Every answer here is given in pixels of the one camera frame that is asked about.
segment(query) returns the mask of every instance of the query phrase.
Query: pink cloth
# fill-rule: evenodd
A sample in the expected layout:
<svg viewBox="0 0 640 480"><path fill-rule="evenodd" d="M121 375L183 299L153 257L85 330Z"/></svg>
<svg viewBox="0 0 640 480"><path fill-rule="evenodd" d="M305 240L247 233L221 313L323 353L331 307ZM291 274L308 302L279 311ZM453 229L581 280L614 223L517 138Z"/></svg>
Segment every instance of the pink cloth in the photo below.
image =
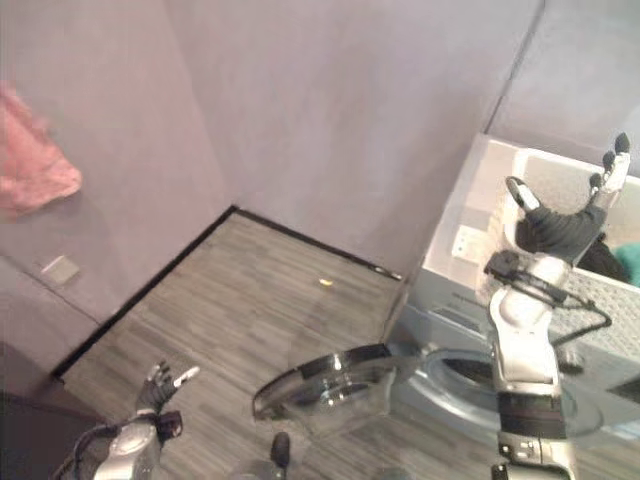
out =
<svg viewBox="0 0 640 480"><path fill-rule="evenodd" d="M82 175L16 93L0 86L0 208L15 217L80 189Z"/></svg>

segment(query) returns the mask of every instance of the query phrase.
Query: white basket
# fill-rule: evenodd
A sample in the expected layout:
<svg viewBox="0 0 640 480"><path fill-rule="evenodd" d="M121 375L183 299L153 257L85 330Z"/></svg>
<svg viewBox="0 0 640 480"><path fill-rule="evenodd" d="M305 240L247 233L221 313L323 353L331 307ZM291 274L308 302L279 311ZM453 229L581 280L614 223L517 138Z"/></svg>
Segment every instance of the white basket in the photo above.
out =
<svg viewBox="0 0 640 480"><path fill-rule="evenodd" d="M573 213L585 205L589 196L589 177L595 172L601 173L602 168L533 149L520 150L513 163L513 175L523 179L545 205L561 213ZM522 215L505 187L502 201L489 223L488 240L477 276L476 296L482 303L488 303L499 287L482 272L494 252L508 249L531 258L531 254L515 242L516 224ZM627 177L618 202L607 216L604 231L607 234L605 243L612 249L640 241L640 179ZM583 341L640 363L640 288L578 268L572 272L566 288L595 300L597 306L613 319L612 327L590 333ZM600 317L583 311L557 309L551 329L562 334L599 320Z"/></svg>

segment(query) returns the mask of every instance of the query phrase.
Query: robotic arm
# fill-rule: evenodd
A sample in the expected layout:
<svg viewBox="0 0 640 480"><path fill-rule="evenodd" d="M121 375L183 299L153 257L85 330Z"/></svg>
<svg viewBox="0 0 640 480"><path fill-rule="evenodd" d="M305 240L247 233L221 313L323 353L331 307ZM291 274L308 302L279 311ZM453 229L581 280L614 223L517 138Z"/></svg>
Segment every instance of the robotic arm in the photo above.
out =
<svg viewBox="0 0 640 480"><path fill-rule="evenodd" d="M166 362L155 365L138 394L133 417L117 425L96 427L78 439L73 451L73 478L80 479L82 452L98 436L115 438L109 446L109 456L99 465L94 480L151 478L153 468L160 461L164 442L182 433L180 412L161 413L162 409L199 371L199 367L193 367L173 380Z"/></svg>
<svg viewBox="0 0 640 480"><path fill-rule="evenodd" d="M578 479L561 408L554 351L557 342L549 341L548 329L554 307L567 297L561 286L598 237L607 210L624 184L630 163L625 134L616 139L615 150L615 154L608 152L603 158L604 175L592 176L588 204L573 215L551 211L524 182L507 179L509 192L536 233L539 253L526 270L518 271L513 266L514 255L517 265L513 253L511 257L508 253L506 257L497 254L487 265L489 273L507 283L489 304L494 327L493 382L501 422L498 444L500 454L507 458L507 462L492 468L494 480ZM582 333L607 326L608 322ZM564 337L563 341L573 338L576 336Z"/></svg>

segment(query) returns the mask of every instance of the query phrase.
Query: gray wall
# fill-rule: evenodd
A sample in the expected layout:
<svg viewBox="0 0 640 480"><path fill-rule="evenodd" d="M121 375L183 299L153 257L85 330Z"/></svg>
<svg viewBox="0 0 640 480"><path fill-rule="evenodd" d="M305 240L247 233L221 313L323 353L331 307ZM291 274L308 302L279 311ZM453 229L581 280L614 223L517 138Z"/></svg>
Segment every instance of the gray wall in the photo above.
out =
<svg viewBox="0 0 640 480"><path fill-rule="evenodd" d="M165 4L238 202L406 272L538 2Z"/></svg>
<svg viewBox="0 0 640 480"><path fill-rule="evenodd" d="M231 198L161 3L3 0L0 17L3 80L84 174L78 195L0 225L16 266L0 271L2 337L50 370ZM61 254L81 272L54 295L40 270Z"/></svg>
<svg viewBox="0 0 640 480"><path fill-rule="evenodd" d="M0 258L0 340L51 370L98 324Z"/></svg>
<svg viewBox="0 0 640 480"><path fill-rule="evenodd" d="M640 175L640 2L548 1L490 133L599 163L626 130Z"/></svg>

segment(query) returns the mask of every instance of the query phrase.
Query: gray laminate floor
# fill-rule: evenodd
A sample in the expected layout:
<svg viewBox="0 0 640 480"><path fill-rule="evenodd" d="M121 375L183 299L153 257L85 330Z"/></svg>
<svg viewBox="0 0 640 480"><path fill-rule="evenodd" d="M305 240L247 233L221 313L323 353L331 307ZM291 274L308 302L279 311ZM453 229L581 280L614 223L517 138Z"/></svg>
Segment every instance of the gray laminate floor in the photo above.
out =
<svg viewBox="0 0 640 480"><path fill-rule="evenodd" d="M176 371L200 365L197 380L170 403L185 429L163 452L155 472L161 479L223 479L242 461L266 458L279 429L292 434L293 480L371 479L395 466L416 479L489 478L493 449L406 407L314 443L295 425L252 419L253 394L278 374L376 343L399 289L395 280L235 214L67 372L66 388L118 420L131 413L144 374L159 359ZM581 462L585 479L639 478L630 447L582 452Z"/></svg>

